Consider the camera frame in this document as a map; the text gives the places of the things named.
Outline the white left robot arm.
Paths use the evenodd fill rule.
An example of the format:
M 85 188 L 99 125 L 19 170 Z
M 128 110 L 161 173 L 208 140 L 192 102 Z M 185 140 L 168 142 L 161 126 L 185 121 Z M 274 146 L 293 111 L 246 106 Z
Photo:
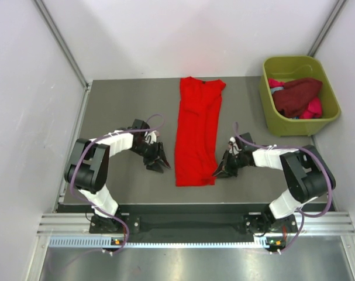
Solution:
M 131 151 L 143 159 L 147 170 L 163 173 L 170 168 L 159 132 L 146 121 L 135 119 L 132 126 L 120 128 L 93 139 L 75 141 L 64 170 L 70 189 L 77 189 L 94 211 L 93 233 L 116 233 L 125 230 L 119 204 L 111 196 L 106 181 L 109 160 L 123 151 Z

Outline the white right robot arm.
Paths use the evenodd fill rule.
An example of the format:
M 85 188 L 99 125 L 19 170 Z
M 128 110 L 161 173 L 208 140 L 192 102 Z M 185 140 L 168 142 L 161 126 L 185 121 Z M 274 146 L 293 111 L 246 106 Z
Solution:
M 320 217 L 329 211 L 336 180 L 313 145 L 298 148 L 260 146 L 253 143 L 249 133 L 236 135 L 230 138 L 228 148 L 212 175 L 217 178 L 236 177 L 239 169 L 247 166 L 280 170 L 287 184 L 287 189 L 261 212 L 262 232 L 278 231 L 284 225 L 284 219 L 323 195 L 328 197 L 326 207 L 310 217 Z

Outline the red t shirt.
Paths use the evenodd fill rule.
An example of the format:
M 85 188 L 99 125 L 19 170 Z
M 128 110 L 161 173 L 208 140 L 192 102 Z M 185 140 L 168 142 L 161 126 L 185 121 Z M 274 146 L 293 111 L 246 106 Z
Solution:
M 222 80 L 180 80 L 180 107 L 175 139 L 174 167 L 177 187 L 214 185 L 215 157 Z

